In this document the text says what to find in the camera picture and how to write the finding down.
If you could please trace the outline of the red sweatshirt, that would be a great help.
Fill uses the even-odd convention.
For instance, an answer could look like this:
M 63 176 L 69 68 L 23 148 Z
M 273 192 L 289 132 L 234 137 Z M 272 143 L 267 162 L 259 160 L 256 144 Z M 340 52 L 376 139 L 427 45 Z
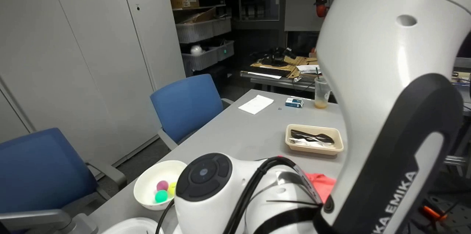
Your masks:
M 306 173 L 306 176 L 318 192 L 322 202 L 325 203 L 333 190 L 336 179 L 321 173 Z

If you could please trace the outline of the white cabinet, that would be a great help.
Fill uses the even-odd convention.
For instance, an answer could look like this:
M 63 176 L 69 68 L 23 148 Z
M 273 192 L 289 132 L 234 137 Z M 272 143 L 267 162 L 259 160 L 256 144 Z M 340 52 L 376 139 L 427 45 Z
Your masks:
M 150 95 L 184 76 L 170 0 L 0 0 L 0 142 L 57 127 L 120 165 L 158 138 Z

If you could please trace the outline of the white paper sheet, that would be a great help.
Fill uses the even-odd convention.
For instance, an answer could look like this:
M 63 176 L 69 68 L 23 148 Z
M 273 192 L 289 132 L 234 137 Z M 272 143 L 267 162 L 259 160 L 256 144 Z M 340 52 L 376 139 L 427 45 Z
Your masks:
M 240 110 L 248 112 L 249 114 L 256 115 L 264 108 L 268 107 L 273 103 L 273 99 L 257 95 L 252 100 L 238 107 Z

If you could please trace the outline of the white bowl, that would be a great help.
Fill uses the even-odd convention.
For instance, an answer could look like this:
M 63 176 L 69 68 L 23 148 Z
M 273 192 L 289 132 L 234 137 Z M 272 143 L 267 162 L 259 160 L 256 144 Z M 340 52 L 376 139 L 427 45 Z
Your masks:
M 177 182 L 187 164 L 178 160 L 167 160 L 153 165 L 143 172 L 134 185 L 134 198 L 143 207 L 149 210 L 164 210 L 172 198 L 168 198 L 166 202 L 155 203 L 156 185 L 161 180 L 168 183 Z

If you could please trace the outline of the blue office chair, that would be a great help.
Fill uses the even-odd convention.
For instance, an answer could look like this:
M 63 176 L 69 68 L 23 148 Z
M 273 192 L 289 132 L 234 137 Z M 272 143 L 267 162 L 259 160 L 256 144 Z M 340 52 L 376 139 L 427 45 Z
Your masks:
M 160 139 L 174 150 L 185 139 L 232 105 L 221 98 L 209 74 L 191 76 L 168 84 L 150 95 L 159 118 Z
M 27 234 L 42 226 L 52 227 L 54 234 L 96 234 L 98 226 L 86 214 L 72 217 L 63 210 L 93 193 L 110 199 L 89 167 L 119 190 L 128 184 L 115 167 L 85 162 L 58 128 L 1 142 L 0 234 Z

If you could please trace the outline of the cluttered background table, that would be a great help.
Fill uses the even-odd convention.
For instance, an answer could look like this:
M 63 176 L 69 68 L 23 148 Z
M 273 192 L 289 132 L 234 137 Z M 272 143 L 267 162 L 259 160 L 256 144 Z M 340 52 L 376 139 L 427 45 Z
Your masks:
M 288 47 L 276 47 L 254 52 L 249 58 L 252 63 L 241 69 L 240 76 L 263 91 L 274 92 L 276 88 L 284 88 L 314 92 L 315 78 L 322 76 L 316 49 L 312 49 L 308 57 L 303 57 Z

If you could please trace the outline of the beige food tray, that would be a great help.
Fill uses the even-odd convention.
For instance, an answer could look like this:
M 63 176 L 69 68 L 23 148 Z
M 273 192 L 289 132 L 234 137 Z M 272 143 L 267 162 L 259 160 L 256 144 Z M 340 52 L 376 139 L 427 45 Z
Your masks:
M 289 124 L 285 143 L 294 151 L 335 156 L 344 150 L 340 132 L 332 127 Z

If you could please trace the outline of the white plate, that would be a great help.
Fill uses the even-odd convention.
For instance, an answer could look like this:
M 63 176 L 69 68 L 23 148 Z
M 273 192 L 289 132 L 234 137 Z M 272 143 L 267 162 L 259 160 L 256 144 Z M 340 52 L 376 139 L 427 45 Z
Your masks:
M 157 222 L 146 217 L 135 217 L 121 221 L 100 234 L 155 234 Z

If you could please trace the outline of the shelf with bins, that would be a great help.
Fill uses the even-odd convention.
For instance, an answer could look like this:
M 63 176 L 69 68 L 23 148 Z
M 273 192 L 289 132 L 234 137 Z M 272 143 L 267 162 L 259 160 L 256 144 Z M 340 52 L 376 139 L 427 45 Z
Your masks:
M 226 0 L 199 0 L 195 9 L 173 10 L 187 77 L 220 70 L 234 56 L 231 10 Z

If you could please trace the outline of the clear plastic cup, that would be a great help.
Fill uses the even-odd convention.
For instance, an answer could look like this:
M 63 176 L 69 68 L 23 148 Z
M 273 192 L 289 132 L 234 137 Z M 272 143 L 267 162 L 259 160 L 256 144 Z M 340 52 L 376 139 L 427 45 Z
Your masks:
M 331 88 L 324 77 L 315 78 L 315 98 L 314 106 L 318 109 L 325 109 L 328 106 L 328 100 Z

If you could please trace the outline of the black plastic cutlery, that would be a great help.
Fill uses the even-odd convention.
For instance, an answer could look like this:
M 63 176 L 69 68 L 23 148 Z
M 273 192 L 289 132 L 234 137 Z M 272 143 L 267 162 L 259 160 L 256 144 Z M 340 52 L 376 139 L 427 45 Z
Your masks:
M 333 138 L 323 133 L 313 135 L 299 130 L 291 130 L 290 134 L 294 139 L 305 139 L 308 142 L 322 142 L 329 145 L 334 144 Z

